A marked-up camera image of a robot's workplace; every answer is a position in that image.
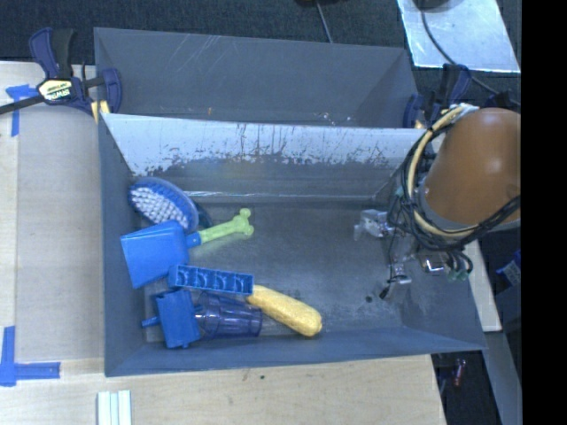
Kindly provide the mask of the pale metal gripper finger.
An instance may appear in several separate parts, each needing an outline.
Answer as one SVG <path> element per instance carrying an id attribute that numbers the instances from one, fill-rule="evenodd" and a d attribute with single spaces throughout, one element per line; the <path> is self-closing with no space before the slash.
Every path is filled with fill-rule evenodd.
<path id="1" fill-rule="evenodd" d="M 361 211 L 359 222 L 353 228 L 353 238 L 359 240 L 364 234 L 376 238 L 390 236 L 392 227 L 388 223 L 387 216 L 387 212 L 376 209 Z"/>
<path id="2" fill-rule="evenodd" d="M 411 277 L 401 263 L 389 266 L 389 274 L 383 282 L 378 296 L 383 300 L 403 300 L 409 292 L 412 284 Z"/>

